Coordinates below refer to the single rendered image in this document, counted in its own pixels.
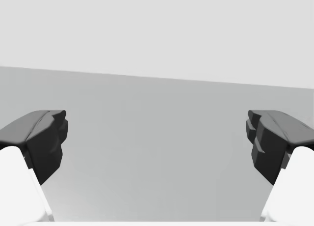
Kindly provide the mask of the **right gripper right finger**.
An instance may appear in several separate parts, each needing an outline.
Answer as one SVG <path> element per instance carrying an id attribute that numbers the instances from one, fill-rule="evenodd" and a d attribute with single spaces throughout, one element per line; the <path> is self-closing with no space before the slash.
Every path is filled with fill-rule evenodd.
<path id="1" fill-rule="evenodd" d="M 273 186 L 264 222 L 314 222 L 314 129 L 280 111 L 249 110 L 255 169 Z"/>

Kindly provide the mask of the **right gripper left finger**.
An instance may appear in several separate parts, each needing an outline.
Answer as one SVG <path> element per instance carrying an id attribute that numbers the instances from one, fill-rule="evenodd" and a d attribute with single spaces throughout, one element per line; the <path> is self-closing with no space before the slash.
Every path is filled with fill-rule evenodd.
<path id="1" fill-rule="evenodd" d="M 0 129 L 0 223 L 53 222 L 42 185 L 60 167 L 65 110 L 30 112 Z"/>

